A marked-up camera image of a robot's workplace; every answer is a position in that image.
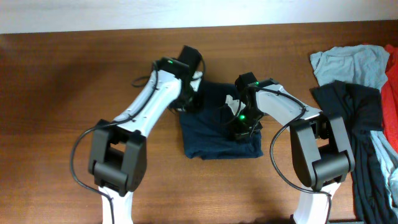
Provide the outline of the navy blue shorts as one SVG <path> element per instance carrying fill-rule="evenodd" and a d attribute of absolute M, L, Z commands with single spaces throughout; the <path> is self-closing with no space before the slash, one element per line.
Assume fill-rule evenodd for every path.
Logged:
<path fill-rule="evenodd" d="M 239 93 L 233 84 L 204 81 L 200 85 L 204 105 L 196 113 L 180 112 L 185 155 L 192 159 L 252 159 L 263 156 L 261 133 L 234 140 L 227 125 L 233 118 L 225 105 L 226 96 L 237 99 Z"/>

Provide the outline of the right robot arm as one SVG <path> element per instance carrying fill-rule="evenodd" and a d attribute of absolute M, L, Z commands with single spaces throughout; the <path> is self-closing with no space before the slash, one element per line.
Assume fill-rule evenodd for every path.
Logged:
<path fill-rule="evenodd" d="M 276 172 L 300 191 L 290 221 L 328 223 L 333 196 L 355 167 L 343 118 L 306 105 L 272 78 L 259 81 L 249 72 L 240 75 L 234 84 L 239 98 L 226 98 L 233 114 L 229 124 L 231 137 L 240 140 L 252 136 L 262 129 L 260 120 L 271 116 L 282 126 L 272 138 L 269 150 L 271 163 L 277 167 L 273 148 L 277 138 L 288 130 L 292 164 L 301 186 L 291 183 L 280 169 Z"/>

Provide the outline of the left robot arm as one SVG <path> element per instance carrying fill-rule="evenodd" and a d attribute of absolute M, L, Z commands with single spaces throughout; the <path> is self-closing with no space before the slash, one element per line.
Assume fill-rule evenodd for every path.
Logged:
<path fill-rule="evenodd" d="M 155 61 L 133 103 L 113 121 L 101 119 L 95 125 L 88 172 L 102 196 L 103 223 L 132 223 L 133 193 L 147 169 L 147 138 L 165 110 L 201 109 L 202 62 L 199 51 L 187 45 L 177 58 Z"/>

